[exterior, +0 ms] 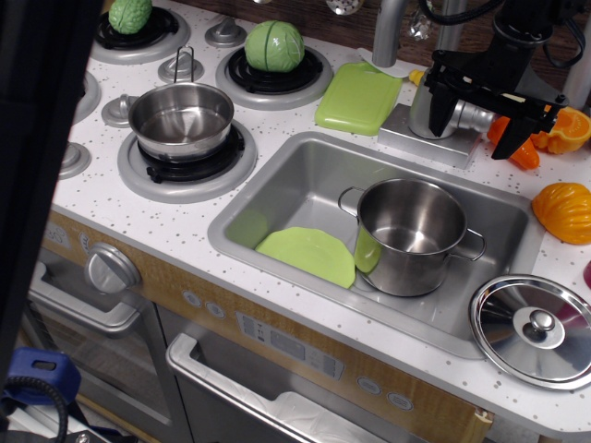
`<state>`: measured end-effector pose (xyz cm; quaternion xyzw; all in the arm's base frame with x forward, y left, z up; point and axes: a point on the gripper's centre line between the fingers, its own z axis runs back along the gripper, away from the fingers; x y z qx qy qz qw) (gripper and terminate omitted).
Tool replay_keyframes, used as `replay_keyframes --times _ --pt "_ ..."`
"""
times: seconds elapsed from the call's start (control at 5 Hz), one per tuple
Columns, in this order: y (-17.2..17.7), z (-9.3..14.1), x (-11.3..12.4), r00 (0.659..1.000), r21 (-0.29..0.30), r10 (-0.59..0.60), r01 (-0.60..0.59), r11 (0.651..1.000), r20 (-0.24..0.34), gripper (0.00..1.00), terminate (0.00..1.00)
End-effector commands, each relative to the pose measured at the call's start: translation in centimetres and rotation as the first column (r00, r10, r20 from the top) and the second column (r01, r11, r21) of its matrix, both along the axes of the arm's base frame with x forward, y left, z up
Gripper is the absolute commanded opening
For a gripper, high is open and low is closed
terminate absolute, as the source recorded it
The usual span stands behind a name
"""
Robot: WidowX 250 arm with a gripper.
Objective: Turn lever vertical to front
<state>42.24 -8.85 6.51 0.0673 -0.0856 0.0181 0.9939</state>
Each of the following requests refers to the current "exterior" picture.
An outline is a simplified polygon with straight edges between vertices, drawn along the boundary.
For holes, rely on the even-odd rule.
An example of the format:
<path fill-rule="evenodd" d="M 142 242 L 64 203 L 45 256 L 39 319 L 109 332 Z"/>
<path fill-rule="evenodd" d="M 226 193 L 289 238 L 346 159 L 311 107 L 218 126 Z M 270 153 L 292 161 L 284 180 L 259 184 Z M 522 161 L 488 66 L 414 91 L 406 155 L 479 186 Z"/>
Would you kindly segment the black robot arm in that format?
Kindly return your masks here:
<path fill-rule="evenodd" d="M 535 73 L 530 61 L 560 22 L 559 1 L 506 1 L 494 35 L 480 53 L 438 50 L 425 79 L 431 93 L 428 129 L 440 136 L 459 101 L 505 116 L 509 124 L 492 158 L 510 158 L 533 134 L 550 132 L 567 98 Z"/>

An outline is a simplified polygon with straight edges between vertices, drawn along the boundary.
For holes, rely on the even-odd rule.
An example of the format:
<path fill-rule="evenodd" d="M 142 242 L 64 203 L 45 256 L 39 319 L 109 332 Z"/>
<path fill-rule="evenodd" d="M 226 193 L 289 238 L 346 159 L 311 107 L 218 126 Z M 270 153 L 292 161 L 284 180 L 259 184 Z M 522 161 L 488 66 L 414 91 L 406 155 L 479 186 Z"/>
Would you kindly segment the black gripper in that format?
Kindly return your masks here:
<path fill-rule="evenodd" d="M 438 50 L 432 59 L 425 80 L 432 95 L 428 128 L 441 137 L 459 100 L 507 116 L 510 123 L 499 144 L 493 145 L 493 160 L 509 160 L 532 135 L 549 132 L 559 110 L 569 104 L 522 54 Z"/>

